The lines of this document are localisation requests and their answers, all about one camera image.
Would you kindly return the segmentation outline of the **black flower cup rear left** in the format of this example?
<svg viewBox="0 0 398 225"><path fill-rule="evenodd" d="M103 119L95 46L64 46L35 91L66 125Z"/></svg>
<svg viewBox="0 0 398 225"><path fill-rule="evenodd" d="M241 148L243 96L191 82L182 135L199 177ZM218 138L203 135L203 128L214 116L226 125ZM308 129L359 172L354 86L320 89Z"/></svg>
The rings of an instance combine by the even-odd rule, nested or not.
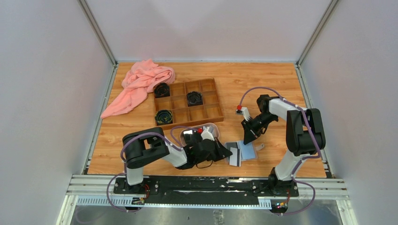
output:
<svg viewBox="0 0 398 225"><path fill-rule="evenodd" d="M153 93L155 98L170 97L170 86L165 82L161 82L155 86Z"/></svg>

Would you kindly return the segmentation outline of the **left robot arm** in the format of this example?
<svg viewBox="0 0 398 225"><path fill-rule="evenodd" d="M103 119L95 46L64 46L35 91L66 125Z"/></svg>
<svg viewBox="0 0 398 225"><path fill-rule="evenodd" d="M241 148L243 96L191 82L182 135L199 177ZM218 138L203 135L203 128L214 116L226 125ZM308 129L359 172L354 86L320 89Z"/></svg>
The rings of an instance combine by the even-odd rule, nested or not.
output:
<svg viewBox="0 0 398 225"><path fill-rule="evenodd" d="M126 188L133 194L144 187L143 168L163 159L176 169L187 170L200 163L220 161L233 155L213 134L211 126L186 127L189 132L185 143L172 143L161 127L142 130L126 135L123 139L121 159L124 164Z"/></svg>

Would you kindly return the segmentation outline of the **pink leather card holder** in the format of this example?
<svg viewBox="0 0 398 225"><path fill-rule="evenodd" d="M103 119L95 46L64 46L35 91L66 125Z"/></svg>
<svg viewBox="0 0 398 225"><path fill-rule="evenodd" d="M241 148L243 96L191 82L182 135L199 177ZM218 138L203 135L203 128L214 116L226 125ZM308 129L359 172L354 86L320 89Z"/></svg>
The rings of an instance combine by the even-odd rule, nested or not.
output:
<svg viewBox="0 0 398 225"><path fill-rule="evenodd" d="M244 145L243 141L236 141L241 151L241 163L248 160L254 160L257 158L257 152L265 147L264 143L254 146L253 143Z"/></svg>

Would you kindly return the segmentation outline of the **black credit card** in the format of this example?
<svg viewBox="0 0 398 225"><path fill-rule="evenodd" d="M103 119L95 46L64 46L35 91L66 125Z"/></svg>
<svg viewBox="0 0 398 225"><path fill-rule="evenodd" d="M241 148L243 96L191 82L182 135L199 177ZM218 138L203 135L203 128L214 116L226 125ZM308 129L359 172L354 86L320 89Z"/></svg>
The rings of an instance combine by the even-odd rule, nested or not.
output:
<svg viewBox="0 0 398 225"><path fill-rule="evenodd" d="M239 150L239 146L238 146L237 142L226 142L224 146L226 149L228 149L231 152L233 151L232 149Z"/></svg>

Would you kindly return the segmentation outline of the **pink crumpled cloth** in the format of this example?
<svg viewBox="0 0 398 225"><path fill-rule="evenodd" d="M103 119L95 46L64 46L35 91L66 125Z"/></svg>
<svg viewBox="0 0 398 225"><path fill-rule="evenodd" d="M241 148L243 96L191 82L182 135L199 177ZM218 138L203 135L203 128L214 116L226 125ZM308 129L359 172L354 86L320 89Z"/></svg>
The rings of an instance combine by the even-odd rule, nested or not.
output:
<svg viewBox="0 0 398 225"><path fill-rule="evenodd" d="M101 118L126 114L140 105L160 83L170 84L176 79L173 68L160 66L152 59L133 64L122 80L123 90L102 112Z"/></svg>

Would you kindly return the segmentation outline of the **black flower cup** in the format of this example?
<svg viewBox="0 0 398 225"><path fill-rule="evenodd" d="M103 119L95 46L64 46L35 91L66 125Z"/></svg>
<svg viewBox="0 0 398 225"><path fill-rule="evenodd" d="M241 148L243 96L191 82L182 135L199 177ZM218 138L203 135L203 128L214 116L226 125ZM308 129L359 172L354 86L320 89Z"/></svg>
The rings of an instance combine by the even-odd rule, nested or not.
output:
<svg viewBox="0 0 398 225"><path fill-rule="evenodd" d="M157 126L173 123L173 114L171 110L160 110L156 113L154 118Z"/></svg>
<svg viewBox="0 0 398 225"><path fill-rule="evenodd" d="M170 86L165 82L161 82L155 86L153 93L155 98L170 97Z"/></svg>
<svg viewBox="0 0 398 225"><path fill-rule="evenodd" d="M189 92L186 97L188 107L203 105L202 94L198 91Z"/></svg>

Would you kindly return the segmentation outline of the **black flower cup front left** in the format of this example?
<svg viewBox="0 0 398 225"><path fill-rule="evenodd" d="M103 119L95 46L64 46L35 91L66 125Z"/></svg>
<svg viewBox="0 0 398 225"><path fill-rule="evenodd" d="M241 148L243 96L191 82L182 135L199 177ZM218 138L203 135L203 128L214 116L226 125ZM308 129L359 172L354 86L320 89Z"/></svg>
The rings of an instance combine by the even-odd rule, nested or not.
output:
<svg viewBox="0 0 398 225"><path fill-rule="evenodd" d="M173 123L173 114L171 110L160 110L156 113L154 118L157 126Z"/></svg>

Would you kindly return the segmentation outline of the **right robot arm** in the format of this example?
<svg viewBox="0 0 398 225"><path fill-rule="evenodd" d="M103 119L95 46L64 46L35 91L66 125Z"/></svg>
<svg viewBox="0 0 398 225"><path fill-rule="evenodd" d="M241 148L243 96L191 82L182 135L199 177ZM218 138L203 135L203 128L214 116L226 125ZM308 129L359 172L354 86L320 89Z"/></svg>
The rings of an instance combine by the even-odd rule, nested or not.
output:
<svg viewBox="0 0 398 225"><path fill-rule="evenodd" d="M316 108L302 108L281 97L260 95L257 99L260 114L250 116L248 109L238 105L237 114L243 115L244 144L265 134L269 124L283 119L286 122L287 151L281 162L271 170L266 189L281 195L294 186L294 178L302 164L310 158L319 158L326 145L321 112Z"/></svg>

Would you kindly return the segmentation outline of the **brown wooden divider tray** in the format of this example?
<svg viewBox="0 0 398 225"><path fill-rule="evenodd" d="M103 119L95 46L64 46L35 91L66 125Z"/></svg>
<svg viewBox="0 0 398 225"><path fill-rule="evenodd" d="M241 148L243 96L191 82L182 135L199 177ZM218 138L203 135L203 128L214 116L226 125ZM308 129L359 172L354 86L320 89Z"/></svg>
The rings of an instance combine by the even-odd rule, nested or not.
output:
<svg viewBox="0 0 398 225"><path fill-rule="evenodd" d="M224 120L221 101L214 78L171 83L169 86L170 97L154 97L154 111L156 115L160 110L171 110L173 123L158 127L167 130L177 126L193 127ZM192 91L198 91L202 94L203 105L188 107L186 95Z"/></svg>

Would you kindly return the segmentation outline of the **pink oval tray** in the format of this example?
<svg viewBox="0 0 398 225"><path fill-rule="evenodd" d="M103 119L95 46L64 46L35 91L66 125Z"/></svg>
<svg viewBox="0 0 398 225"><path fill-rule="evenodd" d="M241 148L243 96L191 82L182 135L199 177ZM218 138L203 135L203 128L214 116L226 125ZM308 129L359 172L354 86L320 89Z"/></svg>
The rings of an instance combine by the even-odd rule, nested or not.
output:
<svg viewBox="0 0 398 225"><path fill-rule="evenodd" d="M204 131L204 130L208 129L209 133L212 134L213 138L220 137L219 129L214 123L205 123L202 125L192 127L192 129L187 129L187 128L183 129L180 132L180 136L179 136L182 146L186 146L187 144L190 144L191 142L193 142L191 140L191 136L194 134L193 129L196 129L199 131Z"/></svg>

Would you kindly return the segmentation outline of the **black flower cup centre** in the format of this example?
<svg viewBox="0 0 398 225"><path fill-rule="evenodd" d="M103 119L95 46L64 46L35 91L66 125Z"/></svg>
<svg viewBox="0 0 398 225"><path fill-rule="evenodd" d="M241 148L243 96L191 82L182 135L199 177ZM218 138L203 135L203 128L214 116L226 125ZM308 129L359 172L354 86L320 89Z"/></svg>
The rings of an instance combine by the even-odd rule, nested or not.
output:
<svg viewBox="0 0 398 225"><path fill-rule="evenodd" d="M202 94L198 91L189 92L186 97L188 107L203 105Z"/></svg>

